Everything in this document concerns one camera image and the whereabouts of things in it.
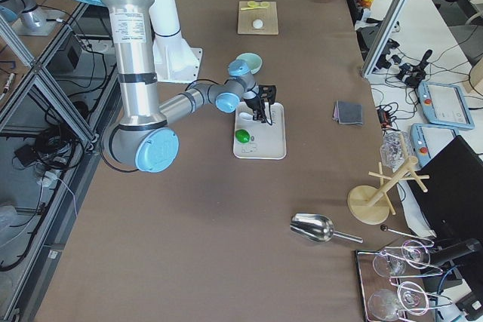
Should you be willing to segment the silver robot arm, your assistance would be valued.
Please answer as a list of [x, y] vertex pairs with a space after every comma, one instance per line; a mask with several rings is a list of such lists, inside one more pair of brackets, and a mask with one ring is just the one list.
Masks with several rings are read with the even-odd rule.
[[48, 36], [55, 27], [36, 0], [1, 0], [1, 16], [18, 35]]
[[191, 81], [181, 94], [159, 100], [159, 81], [197, 75], [201, 61], [201, 50], [182, 36], [175, 0], [76, 1], [109, 11], [124, 115], [108, 129], [103, 144], [117, 162], [144, 172], [165, 170], [179, 150], [171, 125], [206, 104], [231, 113], [245, 103], [255, 121], [266, 122], [276, 88], [258, 84], [243, 60], [229, 64], [223, 84]]

